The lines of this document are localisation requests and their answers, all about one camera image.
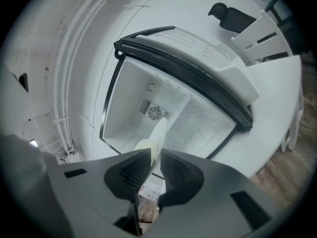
white chair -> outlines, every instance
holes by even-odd
[[[267,39],[258,43],[258,41],[264,37],[267,37]],[[259,19],[257,19],[237,37],[231,38],[231,40],[253,64],[262,62],[264,57],[279,53],[286,52],[288,56],[293,55],[281,30],[265,11],[261,12],[261,17]],[[290,150],[293,150],[296,145],[299,120],[302,113],[303,90],[301,88],[299,92],[299,100],[294,111],[293,121],[289,128],[289,137],[285,140],[284,136],[281,140],[281,148],[283,152],[287,146]]]

wooden floor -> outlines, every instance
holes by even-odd
[[[317,108],[317,70],[303,65],[302,87],[304,98]],[[277,150],[266,165],[251,180],[271,195],[281,207],[296,202],[315,169],[317,156],[317,111],[304,100],[295,149],[282,153]],[[157,201],[140,200],[139,218],[154,221],[158,216]],[[151,224],[141,223],[143,233]]]

fan vent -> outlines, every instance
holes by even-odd
[[[169,119],[170,118],[170,113],[165,111],[163,117],[165,117],[166,119]]]
[[[149,109],[150,104],[151,104],[150,101],[148,101],[148,100],[143,100],[142,105],[141,105],[141,107],[140,107],[140,109],[139,109],[140,112],[145,115],[146,112],[147,112],[147,110]]]
[[[159,109],[159,107],[151,107],[149,109],[148,114],[149,114],[149,118],[151,118],[151,120],[158,120],[162,116],[162,111]]]

